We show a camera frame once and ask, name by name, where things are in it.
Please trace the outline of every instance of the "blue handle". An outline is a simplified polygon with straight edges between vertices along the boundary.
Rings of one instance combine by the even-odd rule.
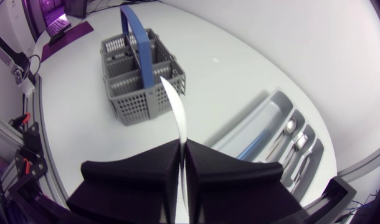
[[[138,43],[141,76],[143,77],[143,86],[147,89],[154,86],[150,40],[133,10],[129,6],[121,6],[121,23],[124,35],[129,34],[128,22]]]

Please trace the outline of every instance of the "white wall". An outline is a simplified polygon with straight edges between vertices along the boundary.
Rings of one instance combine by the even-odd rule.
[[[21,51],[21,46],[13,31],[7,13],[7,3],[0,5],[0,36],[15,51]],[[8,122],[22,114],[22,92],[15,83],[10,69],[0,60],[0,117]],[[14,156],[15,149],[5,145],[0,140],[0,156],[5,161],[10,161]]]
[[[370,1],[163,2],[228,31],[282,69],[325,121],[338,170],[380,147],[380,21]]]
[[[31,56],[34,52],[35,41],[29,30],[22,0],[5,0],[4,3],[6,3],[8,12],[6,16],[9,17],[14,34],[19,37],[18,42],[21,46],[21,51],[27,56]]]

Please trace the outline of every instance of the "gray cutlery tray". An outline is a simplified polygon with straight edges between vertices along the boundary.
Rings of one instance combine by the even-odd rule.
[[[284,134],[291,117],[296,119],[297,126],[291,134]],[[295,150],[295,143],[302,134],[308,140],[301,149]],[[324,150],[311,124],[282,90],[271,93],[212,148],[244,161],[283,164],[281,182],[299,202],[315,176]],[[305,157],[309,150],[312,153]]]

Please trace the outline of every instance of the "cable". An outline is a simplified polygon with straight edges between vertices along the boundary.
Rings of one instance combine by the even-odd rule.
[[[362,203],[360,203],[360,202],[357,202],[357,201],[354,201],[354,200],[352,200],[352,202],[354,202],[354,203],[358,203],[358,204],[360,204],[361,206],[364,205],[364,204],[362,204]]]
[[[375,197],[375,196],[377,196],[377,194],[375,194],[375,195],[373,195],[373,194],[369,194],[369,196],[367,197],[367,199],[364,201],[364,204],[366,204],[366,202],[369,200],[369,197],[370,197],[370,196],[374,196],[374,197]]]
[[[119,6],[124,6],[124,5],[131,5],[131,4],[139,4],[139,3],[142,3],[142,2],[153,2],[153,1],[156,1],[156,0],[126,0],[125,2],[121,3],[121,4],[118,4],[118,5],[114,5],[114,6],[107,6],[107,7],[101,7],[100,9],[97,9],[97,6],[96,8],[91,11],[91,12],[88,12],[86,14],[86,16],[90,15],[91,13],[94,13],[94,12],[100,12],[100,11],[103,11],[103,10],[106,10],[106,9],[111,9],[111,8],[114,8],[114,7],[119,7]]]
[[[39,65],[38,65],[38,68],[37,68],[36,72],[34,73],[34,75],[36,75],[36,74],[39,72],[39,69],[40,69],[40,57],[39,57],[39,55],[31,55],[31,56],[28,57],[28,59],[31,59],[31,58],[33,58],[33,57],[37,57],[37,58],[39,59]]]

